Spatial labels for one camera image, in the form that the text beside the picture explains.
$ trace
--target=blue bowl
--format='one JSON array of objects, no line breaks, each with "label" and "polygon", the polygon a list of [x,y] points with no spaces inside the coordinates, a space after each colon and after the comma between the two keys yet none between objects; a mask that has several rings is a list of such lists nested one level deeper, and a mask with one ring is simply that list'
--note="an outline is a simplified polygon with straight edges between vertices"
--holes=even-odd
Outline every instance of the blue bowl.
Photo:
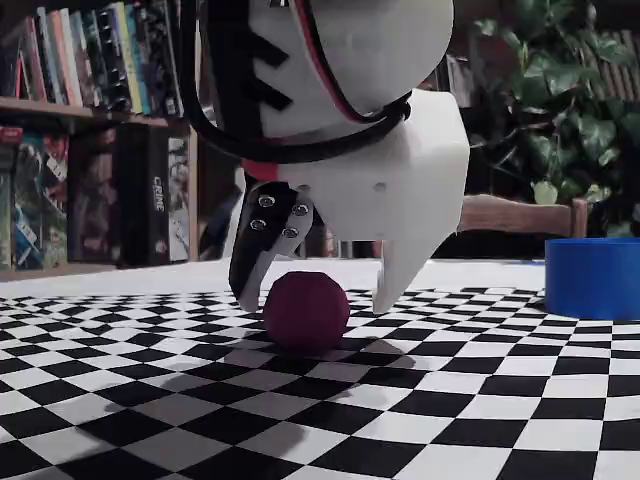
[{"label": "blue bowl", "polygon": [[545,302],[556,315],[640,321],[640,239],[549,240]]}]

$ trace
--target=table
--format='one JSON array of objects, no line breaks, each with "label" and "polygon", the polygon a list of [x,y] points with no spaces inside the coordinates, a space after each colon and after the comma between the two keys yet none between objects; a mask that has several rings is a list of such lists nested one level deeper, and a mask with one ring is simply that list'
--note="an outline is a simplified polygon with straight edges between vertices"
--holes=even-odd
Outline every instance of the table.
[{"label": "table", "polygon": [[226,268],[0,285],[0,478],[637,478],[640,323],[548,314],[540,264],[430,262],[375,316],[377,262],[276,262],[348,290],[322,357]]}]

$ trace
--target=wooden chair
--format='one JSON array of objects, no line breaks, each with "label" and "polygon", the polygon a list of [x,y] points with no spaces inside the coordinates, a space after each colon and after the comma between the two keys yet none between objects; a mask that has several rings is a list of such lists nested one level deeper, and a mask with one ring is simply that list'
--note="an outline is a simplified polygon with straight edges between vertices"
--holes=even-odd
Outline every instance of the wooden chair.
[{"label": "wooden chair", "polygon": [[464,198],[458,232],[493,230],[584,238],[587,217],[588,204],[580,199],[574,200],[571,206],[542,206],[491,195],[470,195]]}]

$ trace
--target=white robotic hand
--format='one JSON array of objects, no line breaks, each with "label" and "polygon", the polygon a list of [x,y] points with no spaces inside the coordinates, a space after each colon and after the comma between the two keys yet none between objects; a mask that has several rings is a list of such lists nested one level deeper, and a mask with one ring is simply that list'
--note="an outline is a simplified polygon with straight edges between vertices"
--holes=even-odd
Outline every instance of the white robotic hand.
[{"label": "white robotic hand", "polygon": [[460,219],[469,144],[458,107],[413,91],[445,54],[452,0],[205,1],[220,128],[196,93],[196,17],[182,0],[185,112],[251,165],[229,272],[240,305],[258,308],[269,266],[315,212],[340,240],[383,241],[374,307],[388,310]]}]

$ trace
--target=red ball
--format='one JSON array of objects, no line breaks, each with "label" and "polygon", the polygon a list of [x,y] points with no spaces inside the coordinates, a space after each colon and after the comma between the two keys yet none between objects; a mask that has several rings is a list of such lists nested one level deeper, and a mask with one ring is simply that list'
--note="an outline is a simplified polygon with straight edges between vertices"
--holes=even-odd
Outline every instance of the red ball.
[{"label": "red ball", "polygon": [[264,305],[269,336],[295,351],[336,348],[349,320],[349,300],[340,285],[320,272],[289,272],[278,279]]}]

